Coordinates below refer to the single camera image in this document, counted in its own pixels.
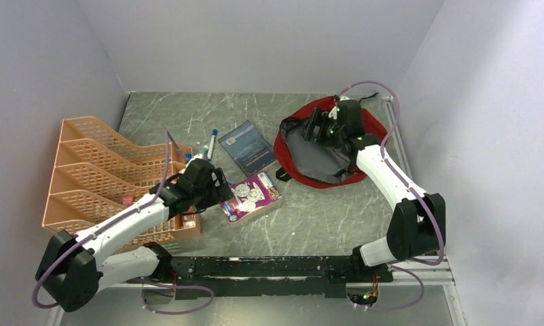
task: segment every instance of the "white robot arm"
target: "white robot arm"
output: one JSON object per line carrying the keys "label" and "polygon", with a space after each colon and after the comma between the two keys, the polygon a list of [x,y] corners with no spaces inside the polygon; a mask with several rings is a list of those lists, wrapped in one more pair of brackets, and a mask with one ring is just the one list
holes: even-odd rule
{"label": "white robot arm", "polygon": [[[176,184],[169,182],[176,177]],[[145,204],[155,198],[158,187],[153,187],[150,194],[131,207],[74,236],[66,231],[53,235],[38,267],[36,280],[45,277],[46,271],[61,260],[64,252],[82,243],[47,275],[42,284],[65,311],[81,308],[110,285],[140,276],[164,280],[172,271],[172,256],[160,245],[150,242],[127,253],[113,253],[145,230],[184,213],[191,206],[203,210],[232,197],[221,169],[205,160],[192,161],[183,174],[168,179],[154,202]],[[134,207],[137,211],[130,214]]]}
{"label": "white robot arm", "polygon": [[[339,149],[374,181],[393,210],[385,236],[354,249],[367,267],[403,261],[438,250],[437,222],[446,239],[446,204],[439,194],[428,194],[416,185],[381,148],[374,134],[366,134],[358,101],[336,98],[330,111],[314,109],[302,136],[309,141]],[[419,199],[430,208],[426,213]]]}

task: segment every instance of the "blue book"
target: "blue book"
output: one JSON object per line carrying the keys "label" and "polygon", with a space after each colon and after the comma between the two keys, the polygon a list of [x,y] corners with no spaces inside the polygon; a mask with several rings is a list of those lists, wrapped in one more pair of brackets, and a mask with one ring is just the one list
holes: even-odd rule
{"label": "blue book", "polygon": [[249,120],[219,137],[218,142],[248,177],[276,160],[272,146]]}

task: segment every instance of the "white enclosure wall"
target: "white enclosure wall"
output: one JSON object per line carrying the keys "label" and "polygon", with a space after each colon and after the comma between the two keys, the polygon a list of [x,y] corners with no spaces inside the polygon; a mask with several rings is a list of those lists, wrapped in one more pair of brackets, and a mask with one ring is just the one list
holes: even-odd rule
{"label": "white enclosure wall", "polygon": [[127,90],[328,94],[396,88],[443,3],[77,1]]}
{"label": "white enclosure wall", "polygon": [[76,2],[0,1],[0,325],[46,318],[31,291],[50,235],[40,224],[62,119],[117,127],[125,102]]}
{"label": "white enclosure wall", "polygon": [[399,89],[470,325],[544,325],[544,1],[446,0]]}

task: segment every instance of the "purple snack box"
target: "purple snack box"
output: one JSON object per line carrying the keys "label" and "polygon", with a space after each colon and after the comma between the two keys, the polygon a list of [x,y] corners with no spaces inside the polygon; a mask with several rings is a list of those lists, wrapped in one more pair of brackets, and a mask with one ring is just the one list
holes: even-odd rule
{"label": "purple snack box", "polygon": [[256,173],[230,189],[234,198],[222,202],[220,206],[232,226],[277,207],[283,199],[265,171]]}

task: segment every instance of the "blue-capped marker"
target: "blue-capped marker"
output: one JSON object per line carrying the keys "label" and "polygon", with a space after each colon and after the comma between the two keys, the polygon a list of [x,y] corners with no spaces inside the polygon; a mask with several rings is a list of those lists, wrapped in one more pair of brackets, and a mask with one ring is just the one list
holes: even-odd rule
{"label": "blue-capped marker", "polygon": [[212,160],[212,154],[214,153],[214,143],[216,142],[217,129],[212,131],[212,139],[210,139],[210,147],[208,147],[208,162]]}

